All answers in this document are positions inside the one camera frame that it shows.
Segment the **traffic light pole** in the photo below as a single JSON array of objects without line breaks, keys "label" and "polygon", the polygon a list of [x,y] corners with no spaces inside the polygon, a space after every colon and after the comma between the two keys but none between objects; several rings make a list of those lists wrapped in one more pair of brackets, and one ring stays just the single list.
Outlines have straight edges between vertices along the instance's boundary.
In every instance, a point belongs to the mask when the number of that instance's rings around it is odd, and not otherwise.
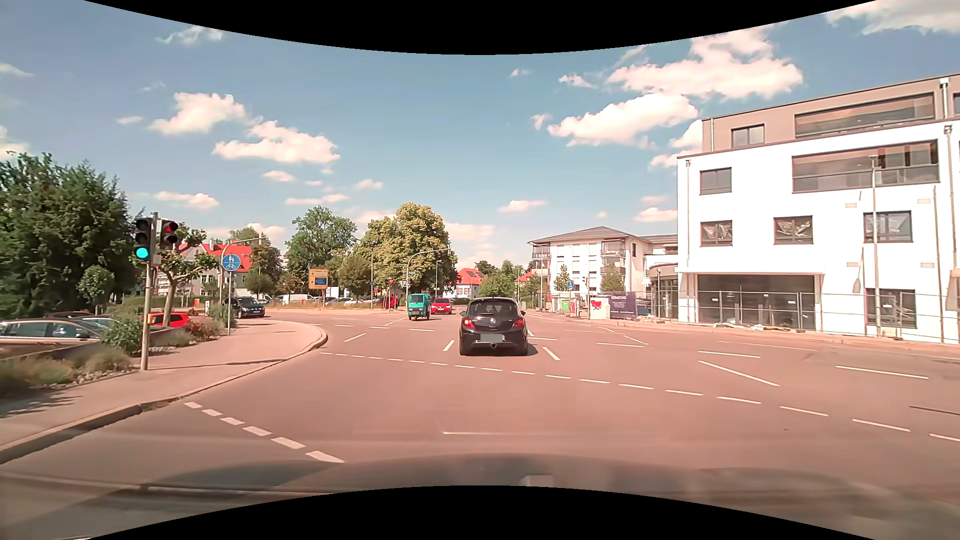
[{"label": "traffic light pole", "polygon": [[156,253],[156,225],[159,214],[154,212],[150,227],[150,259],[147,260],[143,283],[143,334],[140,337],[140,371],[147,371],[150,356],[150,315],[154,299],[154,254]]}]

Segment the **curb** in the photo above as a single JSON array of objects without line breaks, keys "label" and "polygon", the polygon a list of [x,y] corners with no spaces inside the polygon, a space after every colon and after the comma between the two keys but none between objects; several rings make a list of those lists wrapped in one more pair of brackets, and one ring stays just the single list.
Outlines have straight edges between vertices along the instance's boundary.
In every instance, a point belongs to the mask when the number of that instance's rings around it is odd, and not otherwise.
[{"label": "curb", "polygon": [[181,400],[188,396],[198,394],[205,390],[209,390],[210,388],[213,388],[215,386],[220,386],[221,384],[231,382],[232,380],[241,379],[243,377],[246,377],[247,375],[252,375],[258,371],[265,370],[267,368],[281,364],[287,360],[292,360],[297,356],[302,356],[302,355],[305,355],[306,353],[309,353],[310,351],[319,349],[326,343],[327,339],[329,339],[329,336],[326,334],[326,331],[324,331],[324,329],[320,327],[313,327],[313,328],[317,329],[320,332],[320,337],[314,340],[313,342],[311,342],[306,347],[304,347],[298,353],[287,356],[286,358],[280,358],[272,363],[255,367],[243,373],[240,373],[231,377],[227,377],[226,379],[218,380],[210,384],[205,384],[204,386],[201,386],[199,388],[194,388],[193,390],[189,390],[186,392],[182,392],[176,396],[162,398],[159,400],[150,400],[148,402],[140,402],[132,405],[119,406],[112,410],[108,410],[105,412],[98,412],[96,414],[87,416],[86,418],[75,420],[73,422],[63,424],[61,426],[56,426],[54,428],[41,431],[40,433],[28,435],[26,437],[9,442],[5,445],[0,445],[0,465],[3,465],[5,463],[18,459],[20,457],[23,457],[27,454],[32,454],[34,452],[38,452],[46,448],[50,448],[51,446],[54,446],[61,442],[68,441],[76,437],[77,435],[82,435],[89,431],[103,428],[105,426],[109,426],[110,424],[115,424],[121,420],[126,420],[127,418],[130,418],[132,416],[136,416],[141,412],[168,405],[177,400]]}]

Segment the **tree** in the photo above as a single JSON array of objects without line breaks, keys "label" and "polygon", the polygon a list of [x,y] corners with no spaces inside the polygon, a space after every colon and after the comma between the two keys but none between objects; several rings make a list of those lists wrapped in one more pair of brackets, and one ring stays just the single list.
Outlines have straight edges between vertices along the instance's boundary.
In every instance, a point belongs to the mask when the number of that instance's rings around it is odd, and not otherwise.
[{"label": "tree", "polygon": [[600,290],[603,292],[620,292],[624,290],[623,276],[619,272],[604,274],[600,280]]},{"label": "tree", "polygon": [[557,273],[557,277],[553,279],[553,289],[554,290],[566,290],[566,284],[570,281],[570,274],[566,271],[566,265],[560,265],[560,272]]},{"label": "tree", "polygon": [[93,304],[94,311],[99,311],[98,307],[107,303],[113,290],[113,272],[97,264],[89,266],[77,283],[77,289]]},{"label": "tree", "polygon": [[309,209],[293,224],[296,231],[287,241],[287,272],[290,277],[284,280],[284,284],[296,285],[294,290],[305,291],[310,268],[326,264],[333,257],[334,250],[353,246],[356,243],[353,234],[357,226],[324,207]]},{"label": "tree", "polygon": [[91,266],[131,290],[132,219],[118,180],[50,154],[0,162],[0,317],[88,307],[79,284]]},{"label": "tree", "polygon": [[484,274],[487,276],[489,276],[490,274],[496,274],[496,270],[497,270],[496,266],[493,266],[492,264],[490,264],[489,262],[486,262],[485,260],[474,262],[473,266],[475,266],[476,269],[479,270],[481,274]]}]

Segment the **parked car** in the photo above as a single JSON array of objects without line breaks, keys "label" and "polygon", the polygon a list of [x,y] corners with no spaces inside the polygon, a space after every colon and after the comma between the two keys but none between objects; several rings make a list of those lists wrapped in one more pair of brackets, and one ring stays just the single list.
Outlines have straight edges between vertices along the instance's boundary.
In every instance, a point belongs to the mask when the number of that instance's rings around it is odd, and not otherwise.
[{"label": "parked car", "polygon": [[508,349],[520,356],[528,354],[527,325],[524,315],[512,298],[477,298],[460,316],[460,354],[477,350]]}]

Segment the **blue sky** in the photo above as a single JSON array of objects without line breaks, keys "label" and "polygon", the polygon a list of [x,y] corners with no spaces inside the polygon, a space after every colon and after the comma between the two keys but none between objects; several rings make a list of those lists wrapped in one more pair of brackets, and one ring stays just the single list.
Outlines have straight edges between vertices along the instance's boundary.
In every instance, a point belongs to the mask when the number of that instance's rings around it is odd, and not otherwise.
[{"label": "blue sky", "polygon": [[[607,225],[676,231],[697,118],[960,71],[960,6],[878,0],[636,49],[465,57],[191,28],[75,0],[0,17],[0,149],[90,160],[133,210],[276,242],[413,201],[461,263]],[[538,121],[538,115],[544,116]]]}]

